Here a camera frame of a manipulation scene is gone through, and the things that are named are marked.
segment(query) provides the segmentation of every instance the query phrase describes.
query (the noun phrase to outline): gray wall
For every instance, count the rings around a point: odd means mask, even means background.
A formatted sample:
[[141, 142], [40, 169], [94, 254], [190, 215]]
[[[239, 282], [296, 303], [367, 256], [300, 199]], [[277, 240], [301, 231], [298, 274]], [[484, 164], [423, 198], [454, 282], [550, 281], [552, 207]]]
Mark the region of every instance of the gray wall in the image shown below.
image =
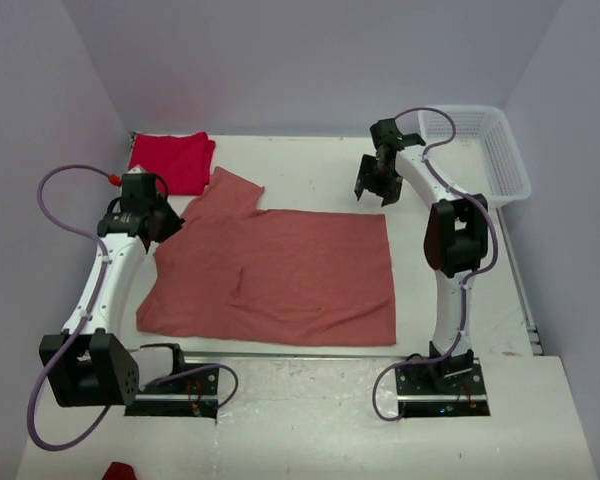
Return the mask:
[[503, 106], [560, 0], [63, 0], [128, 129], [361, 134]]
[[[15, 477], [22, 454], [40, 338], [66, 320], [95, 251], [42, 216], [37, 182], [68, 162], [120, 171], [125, 146], [63, 6], [0, 0], [0, 479]], [[112, 193], [88, 173], [53, 187], [50, 207], [91, 228]]]
[[533, 184], [507, 210], [546, 351], [600, 476], [600, 0], [568, 0], [506, 106]]

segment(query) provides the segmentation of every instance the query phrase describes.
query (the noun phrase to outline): purple cable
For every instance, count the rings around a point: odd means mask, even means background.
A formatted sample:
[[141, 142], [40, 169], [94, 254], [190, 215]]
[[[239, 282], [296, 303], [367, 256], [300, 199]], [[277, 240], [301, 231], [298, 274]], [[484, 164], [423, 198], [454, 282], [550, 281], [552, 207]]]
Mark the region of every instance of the purple cable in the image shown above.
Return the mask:
[[[38, 184], [38, 191], [37, 191], [38, 206], [40, 207], [40, 210], [45, 215], [45, 217], [47, 217], [52, 223], [54, 223], [58, 227], [62, 228], [63, 230], [66, 230], [68, 232], [75, 233], [76, 235], [86, 237], [86, 238], [96, 242], [98, 247], [102, 250], [103, 262], [100, 266], [100, 272], [98, 272], [98, 278], [96, 280], [95, 287], [93, 289], [93, 292], [91, 293], [91, 297], [89, 297], [89, 301], [87, 302], [87, 305], [85, 308], [86, 315], [80, 319], [80, 322], [78, 322], [78, 326], [76, 327], [75, 331], [69, 336], [67, 341], [62, 345], [62, 347], [60, 347], [60, 349], [53, 355], [53, 357], [51, 357], [51, 360], [49, 360], [49, 362], [44, 366], [44, 368], [42, 369], [42, 372], [40, 373], [40, 375], [38, 375], [38, 378], [36, 379], [36, 381], [33, 385], [33, 389], [31, 390], [31, 395], [29, 397], [29, 403], [27, 405], [27, 431], [29, 432], [29, 437], [31, 437], [31, 440], [33, 441], [33, 443], [36, 446], [40, 447], [43, 450], [47, 450], [49, 452], [59, 452], [62, 450], [67, 450], [71, 447], [76, 446], [80, 442], [82, 442], [85, 438], [87, 438], [91, 434], [91, 432], [93, 432], [96, 429], [96, 427], [100, 424], [100, 422], [102, 422], [102, 419], [105, 417], [105, 415], [111, 408], [110, 406], [104, 407], [102, 412], [100, 412], [98, 417], [94, 420], [94, 422], [91, 424], [91, 426], [89, 428], [87, 428], [80, 436], [78, 436], [77, 438], [75, 438], [67, 443], [62, 443], [62, 444], [57, 444], [57, 445], [47, 443], [40, 437], [40, 435], [38, 434], [38, 431], [36, 430], [36, 423], [35, 423], [36, 407], [38, 405], [38, 398], [40, 397], [40, 391], [42, 390], [44, 381], [49, 376], [49, 373], [51, 372], [51, 370], [53, 370], [53, 368], [56, 366], [56, 364], [58, 363], [58, 360], [60, 360], [60, 358], [62, 358], [62, 356], [66, 353], [66, 351], [76, 341], [76, 339], [78, 338], [78, 335], [80, 335], [80, 332], [82, 332], [85, 325], [87, 324], [87, 321], [89, 320], [89, 317], [91, 314], [91, 310], [93, 310], [93, 306], [95, 305], [96, 300], [98, 298], [98, 294], [100, 293], [100, 289], [102, 288], [102, 284], [104, 282], [104, 277], [107, 272], [107, 267], [109, 265], [105, 261], [105, 259], [107, 258], [107, 254], [108, 254], [107, 246], [104, 244], [104, 242], [102, 241], [102, 239], [100, 237], [98, 237], [96, 234], [87, 232], [85, 230], [81, 230], [79, 228], [72, 227], [71, 225], [67, 225], [66, 223], [64, 223], [61, 220], [59, 220], [58, 218], [56, 218], [49, 211], [47, 206], [44, 204], [44, 199], [42, 198], [42, 192], [44, 190], [45, 184], [49, 181], [49, 179], [51, 177], [53, 177], [54, 175], [56, 175], [57, 173], [63, 172], [65, 170], [74, 170], [74, 169], [91, 170], [92, 172], [99, 173], [100, 175], [103, 175], [107, 178], [109, 177], [109, 174], [107, 172], [105, 172], [104, 170], [101, 170], [96, 167], [92, 167], [90, 165], [76, 164], [76, 165], [65, 165], [62, 167], [54, 168], [49, 173], [47, 173], [42, 178], [42, 180], [40, 180], [40, 183]], [[228, 367], [226, 365], [222, 365], [219, 363], [205, 365], [204, 367], [196, 368], [194, 370], [189, 370], [187, 372], [177, 373], [175, 375], [170, 375], [168, 377], [159, 378], [157, 380], [154, 380], [151, 383], [158, 384], [158, 383], [168, 382], [170, 380], [176, 380], [178, 378], [183, 378], [183, 377], [186, 377], [189, 375], [195, 375], [196, 373], [211, 370], [213, 368], [222, 368], [222, 369], [228, 371], [233, 376], [233, 379], [235, 380], [235, 385], [233, 387], [233, 391], [229, 394], [229, 396], [222, 403], [220, 403], [218, 405], [218, 408], [220, 408], [220, 407], [225, 406], [227, 403], [229, 403], [229, 401], [234, 397], [234, 395], [238, 391], [238, 375], [231, 367]]]
[[[429, 153], [429, 151], [432, 148], [440, 147], [442, 145], [451, 143], [453, 141], [453, 139], [456, 138], [456, 124], [453, 121], [453, 119], [449, 116], [449, 114], [447, 114], [437, 108], [433, 108], [433, 107], [410, 108], [408, 110], [405, 110], [404, 112], [400, 112], [394, 118], [397, 120], [398, 118], [402, 117], [403, 115], [406, 115], [407, 113], [412, 113], [412, 112], [417, 112], [417, 111], [428, 111], [428, 112], [437, 113], [439, 115], [442, 115], [444, 118], [446, 118], [449, 121], [449, 124], [451, 125], [451, 136], [448, 139], [443, 140], [441, 142], [432, 143], [431, 145], [428, 145], [423, 150], [422, 158], [424, 160], [424, 164], [427, 167], [427, 170], [429, 170], [431, 175], [433, 175], [433, 177], [436, 179], [436, 181], [438, 183], [440, 183], [440, 185], [442, 185], [443, 188], [445, 188], [449, 192], [453, 193], [454, 195], [458, 195], [459, 197], [462, 197], [463, 199], [471, 202], [478, 209], [478, 211], [485, 218], [485, 220], [487, 222], [487, 228], [489, 229], [489, 234], [491, 235], [491, 242], [493, 244], [493, 255], [491, 257], [491, 261], [484, 268], [478, 269], [475, 272], [471, 272], [466, 277], [464, 277], [464, 279], [462, 281], [462, 285], [464, 286], [467, 284], [467, 282], [469, 280], [471, 280], [476, 275], [481, 275], [481, 274], [486, 273], [489, 270], [491, 270], [495, 266], [496, 262], [498, 261], [499, 251], [498, 251], [498, 237], [496, 234], [496, 227], [493, 224], [493, 221], [491, 220], [491, 217], [489, 216], [489, 212], [487, 212], [487, 209], [484, 208], [484, 206], [478, 200], [473, 198], [471, 195], [467, 195], [466, 193], [460, 192], [459, 190], [457, 190], [457, 189], [453, 188], [451, 185], [449, 185], [449, 183], [436, 171], [436, 169], [433, 167], [433, 165], [427, 158], [427, 154]], [[380, 372], [380, 374], [376, 378], [376, 381], [373, 383], [373, 389], [372, 389], [372, 393], [371, 393], [371, 402], [373, 405], [373, 410], [375, 411], [376, 415], [380, 419], [382, 419], [386, 422], [394, 422], [396, 420], [400, 420], [403, 417], [403, 413], [399, 413], [395, 417], [386, 417], [380, 412], [380, 409], [378, 408], [378, 401], [377, 401], [376, 397], [378, 395], [378, 387], [380, 386], [380, 382], [382, 381], [384, 376], [387, 373], [389, 373], [390, 371], [395, 370], [396, 368], [401, 368], [401, 367], [411, 366], [411, 365], [434, 365], [436, 363], [440, 363], [443, 360], [446, 360], [447, 358], [449, 358], [453, 354], [453, 352], [456, 349], [456, 347], [458, 346], [458, 344], [460, 343], [460, 340], [462, 339], [462, 332], [464, 331], [464, 327], [467, 323], [467, 316], [468, 316], [467, 290], [465, 288], [463, 288], [462, 295], [461, 295], [460, 327], [458, 328], [458, 334], [456, 335], [455, 340], [451, 344], [451, 347], [449, 347], [449, 350], [447, 350], [441, 356], [436, 357], [436, 358], [425, 358], [422, 360], [402, 360], [400, 362], [389, 365], [384, 370], [382, 370], [382, 372]]]

